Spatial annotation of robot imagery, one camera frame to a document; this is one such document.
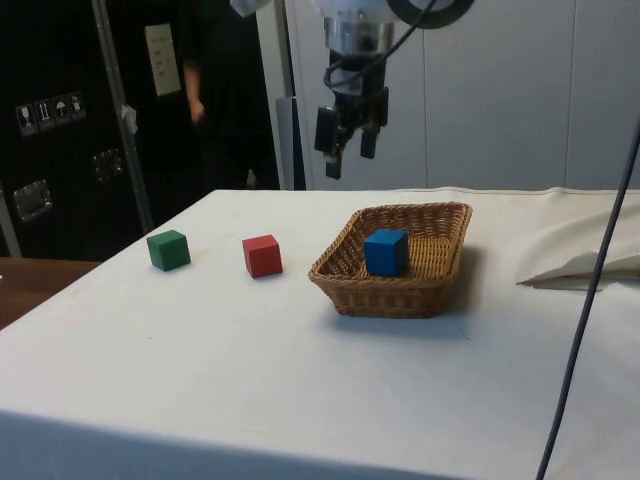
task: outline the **wooden block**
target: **wooden block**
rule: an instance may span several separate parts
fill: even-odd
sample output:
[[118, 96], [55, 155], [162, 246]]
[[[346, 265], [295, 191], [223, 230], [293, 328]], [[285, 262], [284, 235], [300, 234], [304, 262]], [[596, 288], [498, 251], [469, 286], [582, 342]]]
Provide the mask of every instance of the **wooden block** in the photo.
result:
[[370, 275], [399, 277], [409, 269], [409, 235], [401, 230], [378, 230], [364, 242]]
[[244, 260], [253, 278], [282, 273], [280, 245], [272, 235], [243, 240]]
[[151, 263], [165, 272], [191, 263], [187, 237], [175, 230], [147, 238], [147, 246]]

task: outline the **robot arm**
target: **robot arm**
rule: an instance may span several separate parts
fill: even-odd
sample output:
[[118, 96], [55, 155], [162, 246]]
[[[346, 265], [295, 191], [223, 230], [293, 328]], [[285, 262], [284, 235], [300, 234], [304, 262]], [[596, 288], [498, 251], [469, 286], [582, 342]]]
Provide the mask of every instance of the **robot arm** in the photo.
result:
[[[231, 4], [247, 15], [269, 1], [231, 0]], [[327, 176], [339, 179], [342, 154], [356, 130], [362, 129], [360, 155], [374, 158], [380, 129], [387, 124], [386, 57], [394, 46], [394, 23], [401, 20], [421, 29], [444, 27], [464, 15], [474, 0], [311, 2], [324, 17], [330, 51], [325, 84], [335, 96], [333, 106], [318, 110], [314, 146], [325, 155]]]

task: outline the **blue cube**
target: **blue cube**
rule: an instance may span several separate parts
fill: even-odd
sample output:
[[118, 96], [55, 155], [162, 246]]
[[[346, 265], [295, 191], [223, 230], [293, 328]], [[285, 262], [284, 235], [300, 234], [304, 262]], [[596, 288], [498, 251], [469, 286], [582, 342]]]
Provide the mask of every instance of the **blue cube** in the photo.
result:
[[377, 230], [364, 242], [370, 275], [399, 277], [409, 268], [409, 235], [401, 230]]

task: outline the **red cube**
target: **red cube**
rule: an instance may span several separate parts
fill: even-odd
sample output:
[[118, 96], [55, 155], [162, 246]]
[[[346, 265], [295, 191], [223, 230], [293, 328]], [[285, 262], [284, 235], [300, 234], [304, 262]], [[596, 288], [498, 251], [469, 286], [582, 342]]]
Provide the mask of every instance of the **red cube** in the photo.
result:
[[243, 240], [242, 247], [247, 270], [253, 278], [282, 273], [280, 245], [273, 235]]

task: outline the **folded cloth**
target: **folded cloth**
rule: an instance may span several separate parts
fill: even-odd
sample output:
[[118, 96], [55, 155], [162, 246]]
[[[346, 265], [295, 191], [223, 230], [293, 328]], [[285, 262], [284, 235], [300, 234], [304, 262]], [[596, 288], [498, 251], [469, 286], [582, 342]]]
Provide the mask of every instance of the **folded cloth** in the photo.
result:
[[[609, 211], [601, 211], [541, 232], [524, 249], [518, 262], [517, 283], [586, 290], [609, 215]], [[623, 208], [602, 279], [601, 288], [612, 282], [640, 282], [640, 204]]]

